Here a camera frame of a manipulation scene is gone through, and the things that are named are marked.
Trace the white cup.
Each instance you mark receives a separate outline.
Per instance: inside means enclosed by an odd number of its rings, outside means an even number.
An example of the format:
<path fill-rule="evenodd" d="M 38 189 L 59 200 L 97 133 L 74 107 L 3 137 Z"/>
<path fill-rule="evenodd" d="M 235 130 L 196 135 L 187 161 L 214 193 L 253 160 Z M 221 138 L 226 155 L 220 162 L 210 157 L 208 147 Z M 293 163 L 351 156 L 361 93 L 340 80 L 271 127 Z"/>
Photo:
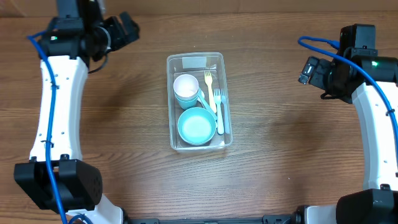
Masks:
<path fill-rule="evenodd" d="M 197 95 L 199 83 L 193 75 L 183 74 L 175 79 L 173 88 L 179 98 L 190 100 Z"/>

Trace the white fork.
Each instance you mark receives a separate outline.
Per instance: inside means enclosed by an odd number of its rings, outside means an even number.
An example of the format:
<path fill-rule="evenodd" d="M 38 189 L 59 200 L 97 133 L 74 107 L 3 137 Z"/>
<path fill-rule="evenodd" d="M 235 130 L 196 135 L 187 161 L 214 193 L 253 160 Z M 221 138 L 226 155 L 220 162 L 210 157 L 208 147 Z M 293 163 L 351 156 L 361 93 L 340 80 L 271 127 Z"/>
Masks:
<path fill-rule="evenodd" d="M 221 91 L 220 89 L 216 88 L 214 90 L 214 101 L 216 104 L 216 109 L 217 109 L 217 123 L 218 123 L 218 129 L 217 132 L 219 135 L 224 134 L 224 124 L 223 124 L 223 117 L 222 117 L 222 112 L 221 112 Z"/>

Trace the white spoon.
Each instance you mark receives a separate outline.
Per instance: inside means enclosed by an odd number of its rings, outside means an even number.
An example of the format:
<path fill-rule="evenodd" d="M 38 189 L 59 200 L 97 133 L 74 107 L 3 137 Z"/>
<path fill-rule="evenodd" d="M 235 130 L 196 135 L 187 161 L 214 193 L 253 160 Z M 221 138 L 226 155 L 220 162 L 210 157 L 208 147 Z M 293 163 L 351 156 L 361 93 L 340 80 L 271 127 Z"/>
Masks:
<path fill-rule="evenodd" d="M 214 118 L 214 120 L 217 121 L 217 115 L 213 112 L 213 110 L 211 109 L 210 105 L 206 102 L 205 94 L 204 94 L 204 92 L 202 92 L 201 88 L 198 89 L 198 100 L 202 104 L 204 109 L 209 111 L 210 114 L 212 115 L 212 117 Z"/>

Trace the teal bowl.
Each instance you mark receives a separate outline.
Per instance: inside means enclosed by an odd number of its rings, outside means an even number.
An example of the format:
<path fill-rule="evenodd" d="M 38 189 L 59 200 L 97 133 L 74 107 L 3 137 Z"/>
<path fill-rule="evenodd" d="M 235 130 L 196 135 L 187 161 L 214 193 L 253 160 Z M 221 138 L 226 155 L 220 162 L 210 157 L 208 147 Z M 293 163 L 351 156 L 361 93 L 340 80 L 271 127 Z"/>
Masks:
<path fill-rule="evenodd" d="M 216 133 L 217 122 L 212 114 L 199 107 L 185 110 L 177 122 L 180 137 L 188 144 L 200 146 L 209 142 Z"/>

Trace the yellow fork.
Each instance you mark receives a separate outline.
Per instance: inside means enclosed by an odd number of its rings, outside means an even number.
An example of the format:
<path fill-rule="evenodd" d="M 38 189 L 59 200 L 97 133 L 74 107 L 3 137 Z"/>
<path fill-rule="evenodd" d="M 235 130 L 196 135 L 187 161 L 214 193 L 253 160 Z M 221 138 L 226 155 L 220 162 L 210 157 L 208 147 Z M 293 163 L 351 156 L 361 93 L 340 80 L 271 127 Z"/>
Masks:
<path fill-rule="evenodd" d="M 204 78 L 205 78 L 205 83 L 208 87 L 208 99 L 209 99 L 210 108 L 212 109 L 212 111 L 214 113 L 216 113 L 216 104 L 214 101 L 213 89 L 212 89 L 213 78 L 212 78 L 211 72 L 205 71 Z"/>

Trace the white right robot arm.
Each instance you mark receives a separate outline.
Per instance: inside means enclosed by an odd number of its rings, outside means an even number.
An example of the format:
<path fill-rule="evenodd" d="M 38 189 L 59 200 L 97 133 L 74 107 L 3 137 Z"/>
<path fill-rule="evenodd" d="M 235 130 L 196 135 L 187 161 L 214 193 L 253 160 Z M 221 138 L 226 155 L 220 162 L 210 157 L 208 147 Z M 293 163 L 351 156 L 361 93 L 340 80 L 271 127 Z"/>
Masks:
<path fill-rule="evenodd" d="M 397 61 L 358 57 L 373 81 L 343 63 L 309 57 L 298 80 L 354 105 L 364 151 L 363 190 L 334 205 L 307 206 L 294 223 L 397 223 Z"/>

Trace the blue cup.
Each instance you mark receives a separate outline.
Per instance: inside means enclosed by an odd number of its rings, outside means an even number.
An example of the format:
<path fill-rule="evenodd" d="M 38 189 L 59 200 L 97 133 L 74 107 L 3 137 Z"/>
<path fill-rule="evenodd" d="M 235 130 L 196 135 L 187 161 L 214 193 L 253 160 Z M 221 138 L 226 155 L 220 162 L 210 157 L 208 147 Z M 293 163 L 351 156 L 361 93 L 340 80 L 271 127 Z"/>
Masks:
<path fill-rule="evenodd" d="M 187 110 L 189 108 L 196 107 L 197 101 L 178 101 L 178 105 L 181 107 L 181 109 Z"/>

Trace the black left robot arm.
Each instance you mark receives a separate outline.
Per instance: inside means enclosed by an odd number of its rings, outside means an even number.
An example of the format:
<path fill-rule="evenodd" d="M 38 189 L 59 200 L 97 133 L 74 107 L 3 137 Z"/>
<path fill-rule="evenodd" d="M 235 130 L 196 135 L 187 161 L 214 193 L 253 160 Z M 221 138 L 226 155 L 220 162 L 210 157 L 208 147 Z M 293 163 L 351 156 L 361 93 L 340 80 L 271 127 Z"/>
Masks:
<path fill-rule="evenodd" d="M 139 26 L 127 12 L 104 19 L 96 9 L 63 12 L 29 37 L 40 57 L 42 97 L 29 160 L 15 165 L 14 180 L 62 223 L 130 222 L 104 195 L 101 172 L 83 160 L 80 112 L 90 62 L 106 60 L 138 38 Z"/>

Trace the light blue fork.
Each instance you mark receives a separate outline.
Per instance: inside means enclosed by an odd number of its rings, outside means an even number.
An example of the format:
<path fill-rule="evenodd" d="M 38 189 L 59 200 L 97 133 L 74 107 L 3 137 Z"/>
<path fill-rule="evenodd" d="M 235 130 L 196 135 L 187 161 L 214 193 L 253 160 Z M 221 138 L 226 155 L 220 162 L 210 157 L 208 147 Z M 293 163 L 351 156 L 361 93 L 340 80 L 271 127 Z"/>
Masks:
<path fill-rule="evenodd" d="M 230 134 L 231 130 L 229 128 L 229 114 L 228 114 L 227 100 L 224 89 L 221 90 L 221 102 L 224 108 L 224 131 L 226 134 Z"/>

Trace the green cup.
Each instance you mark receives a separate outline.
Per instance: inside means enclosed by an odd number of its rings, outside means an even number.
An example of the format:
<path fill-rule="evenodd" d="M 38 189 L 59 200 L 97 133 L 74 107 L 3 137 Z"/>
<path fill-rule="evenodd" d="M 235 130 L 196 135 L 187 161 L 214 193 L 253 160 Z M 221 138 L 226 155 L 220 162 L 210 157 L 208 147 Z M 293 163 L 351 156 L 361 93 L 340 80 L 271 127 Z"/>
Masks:
<path fill-rule="evenodd" d="M 179 103 L 188 103 L 191 101 L 196 101 L 198 98 L 198 93 L 196 93 L 193 96 L 189 96 L 189 97 L 181 97 L 181 96 L 177 95 L 176 93 L 174 95 Z"/>

